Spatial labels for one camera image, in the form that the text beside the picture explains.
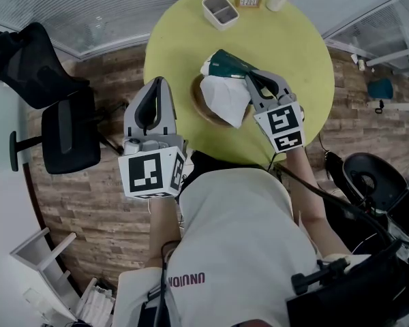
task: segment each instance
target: black chair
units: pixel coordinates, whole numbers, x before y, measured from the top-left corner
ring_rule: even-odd
[[[0,35],[0,80],[31,107],[48,107],[42,113],[41,136],[17,142],[16,132],[11,133],[13,171],[18,171],[17,152],[39,143],[50,174],[76,172],[98,164],[100,142],[122,154],[122,147],[113,146],[97,130],[97,124],[110,113],[104,108],[95,110],[88,80],[73,78],[62,68],[40,23],[31,23],[20,33]]]

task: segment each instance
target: tabletop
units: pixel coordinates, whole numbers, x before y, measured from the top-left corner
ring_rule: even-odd
[[[205,19],[202,0],[177,1],[153,29],[144,82],[156,76],[167,79],[177,113],[177,133],[189,140],[190,148],[229,162],[264,165],[274,150],[254,121],[254,110],[240,129],[219,127],[195,111],[190,87],[206,58],[222,48],[258,69],[283,76],[304,108],[306,144],[329,115],[335,86],[333,66],[315,26],[290,3],[278,12],[268,10],[263,2],[259,8],[236,9],[236,24],[218,31]],[[284,154],[277,156],[277,160],[284,158]]]

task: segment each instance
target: white t-shirt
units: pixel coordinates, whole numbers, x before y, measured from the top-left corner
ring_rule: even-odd
[[[198,177],[180,197],[185,234],[166,273],[172,326],[231,327],[249,320],[289,326],[291,276],[317,271],[316,252],[292,220],[283,185],[263,170]],[[135,327],[161,269],[120,275],[115,327]]]

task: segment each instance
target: white wall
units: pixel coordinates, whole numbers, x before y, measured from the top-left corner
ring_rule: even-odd
[[[0,82],[0,327],[37,327],[42,320],[22,297],[9,252],[40,230],[22,169],[13,172],[9,162],[9,134],[24,136],[19,96]]]

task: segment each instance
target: teal bucket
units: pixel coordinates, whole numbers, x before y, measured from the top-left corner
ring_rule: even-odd
[[[391,99],[394,94],[393,84],[389,79],[370,82],[367,88],[372,98]]]

